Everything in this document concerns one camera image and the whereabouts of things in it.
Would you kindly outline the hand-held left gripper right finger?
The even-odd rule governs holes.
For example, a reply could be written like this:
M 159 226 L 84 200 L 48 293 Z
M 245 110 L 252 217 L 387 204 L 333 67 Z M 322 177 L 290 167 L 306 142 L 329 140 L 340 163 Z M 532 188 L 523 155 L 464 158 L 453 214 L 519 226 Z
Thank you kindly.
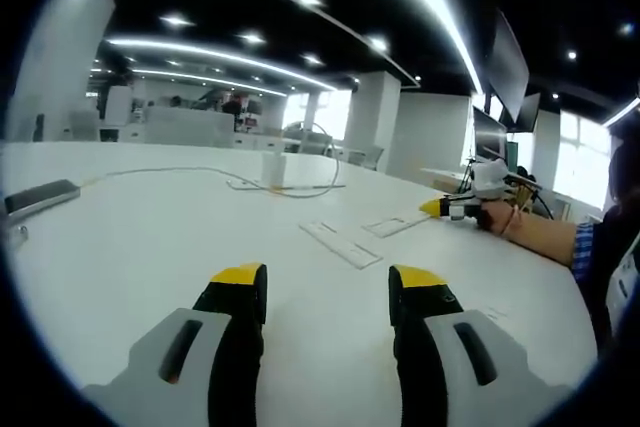
M 447 282 L 389 269 L 389 316 L 404 426 L 533 426 L 572 392 L 549 385 L 493 320 L 466 310 Z

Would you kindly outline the person's right hand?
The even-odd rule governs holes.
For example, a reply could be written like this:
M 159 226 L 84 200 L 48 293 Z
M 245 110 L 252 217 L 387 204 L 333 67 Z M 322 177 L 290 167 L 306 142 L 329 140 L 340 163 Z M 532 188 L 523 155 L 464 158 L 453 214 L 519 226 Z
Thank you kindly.
M 518 213 L 516 206 L 502 200 L 483 202 L 477 224 L 482 230 L 503 236 Z

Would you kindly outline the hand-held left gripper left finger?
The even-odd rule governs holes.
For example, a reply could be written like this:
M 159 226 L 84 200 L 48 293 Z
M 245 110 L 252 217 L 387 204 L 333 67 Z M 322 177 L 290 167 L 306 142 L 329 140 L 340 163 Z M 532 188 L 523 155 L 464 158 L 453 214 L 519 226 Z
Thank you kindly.
M 226 268 L 135 342 L 110 383 L 82 393 L 118 426 L 254 426 L 266 310 L 266 265 Z

